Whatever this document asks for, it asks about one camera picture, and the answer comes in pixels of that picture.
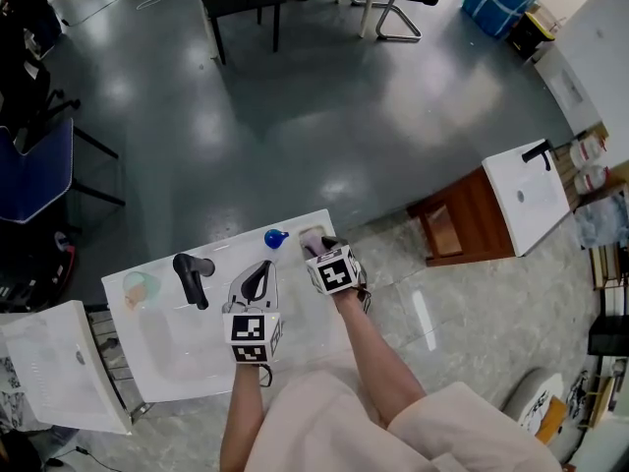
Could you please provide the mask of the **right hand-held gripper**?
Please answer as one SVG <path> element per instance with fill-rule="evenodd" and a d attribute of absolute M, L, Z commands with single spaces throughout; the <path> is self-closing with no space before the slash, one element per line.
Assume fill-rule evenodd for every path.
<path fill-rule="evenodd" d="M 320 244 L 302 246 L 306 267 L 315 289 L 327 296 L 354 289 L 367 312 L 370 308 L 367 274 L 349 242 L 344 238 L 322 236 L 321 244 L 326 251 L 323 254 L 320 254 Z"/>

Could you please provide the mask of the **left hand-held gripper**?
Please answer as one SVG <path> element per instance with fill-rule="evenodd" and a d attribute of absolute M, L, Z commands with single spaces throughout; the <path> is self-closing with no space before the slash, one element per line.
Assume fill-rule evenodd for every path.
<path fill-rule="evenodd" d="M 268 364 L 283 334 L 276 266 L 251 265 L 231 283 L 222 306 L 224 337 L 237 364 Z"/>

